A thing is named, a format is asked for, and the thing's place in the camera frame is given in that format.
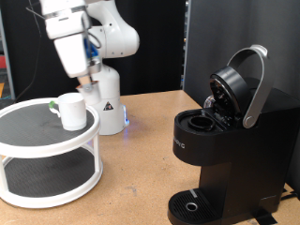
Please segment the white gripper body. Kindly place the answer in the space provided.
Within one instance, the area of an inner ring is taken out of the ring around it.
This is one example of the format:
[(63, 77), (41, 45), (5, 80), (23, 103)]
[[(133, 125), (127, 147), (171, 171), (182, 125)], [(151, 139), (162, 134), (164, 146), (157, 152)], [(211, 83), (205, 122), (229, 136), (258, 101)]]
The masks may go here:
[(53, 43), (63, 68), (70, 78), (82, 77), (88, 74), (83, 34), (60, 37)]

